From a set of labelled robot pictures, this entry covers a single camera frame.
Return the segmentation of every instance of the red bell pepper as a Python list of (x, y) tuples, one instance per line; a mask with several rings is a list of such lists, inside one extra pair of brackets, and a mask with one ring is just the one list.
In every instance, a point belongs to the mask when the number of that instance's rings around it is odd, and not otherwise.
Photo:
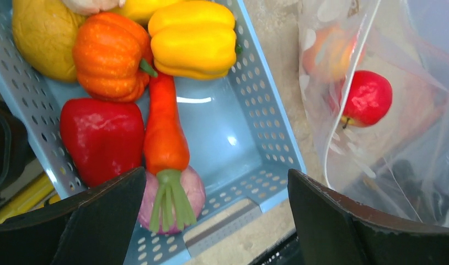
[(60, 131), (88, 187), (141, 166), (145, 127), (135, 103), (71, 99), (62, 107)]

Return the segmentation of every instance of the garlic bulb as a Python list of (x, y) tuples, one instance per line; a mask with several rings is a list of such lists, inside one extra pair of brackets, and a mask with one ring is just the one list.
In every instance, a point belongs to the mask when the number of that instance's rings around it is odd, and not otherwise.
[(92, 15), (115, 7), (123, 7), (126, 0), (62, 0), (74, 13)]

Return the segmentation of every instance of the apple stem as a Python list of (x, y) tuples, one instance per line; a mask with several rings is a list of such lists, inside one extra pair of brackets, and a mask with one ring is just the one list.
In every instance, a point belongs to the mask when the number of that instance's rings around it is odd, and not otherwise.
[(345, 124), (343, 124), (342, 128), (346, 129), (346, 127), (348, 126), (349, 122), (350, 122), (350, 118), (346, 118), (346, 122), (345, 122)]

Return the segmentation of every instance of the yellow bell pepper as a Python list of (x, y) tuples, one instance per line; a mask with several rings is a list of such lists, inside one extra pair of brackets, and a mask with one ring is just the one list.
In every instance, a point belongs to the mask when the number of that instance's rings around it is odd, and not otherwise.
[(233, 13), (204, 0), (157, 10), (148, 23), (154, 65), (172, 76), (196, 80), (224, 77), (236, 63)]
[(115, 7), (109, 12), (123, 15), (142, 26), (146, 26), (156, 10), (183, 1), (187, 0), (127, 0), (123, 7)]

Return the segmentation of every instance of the apple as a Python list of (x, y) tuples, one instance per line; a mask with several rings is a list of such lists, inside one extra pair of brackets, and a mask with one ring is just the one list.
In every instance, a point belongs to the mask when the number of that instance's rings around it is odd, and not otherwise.
[[(338, 103), (344, 81), (335, 85)], [(355, 71), (348, 99), (340, 122), (343, 129), (348, 125), (368, 127), (378, 123), (392, 106), (392, 86), (383, 76), (366, 70)]]
[[(316, 31), (314, 44), (302, 54), (302, 66), (310, 76), (314, 76), (324, 83), (336, 82), (345, 78), (350, 67), (351, 54), (357, 42), (357, 35), (348, 41), (344, 38), (344, 34), (345, 31), (337, 25)], [(329, 59), (328, 62), (324, 60), (325, 63), (319, 64), (321, 58), (318, 56), (326, 56), (319, 54), (322, 48), (325, 49)], [(358, 64), (362, 61), (364, 54), (365, 49), (361, 52)]]

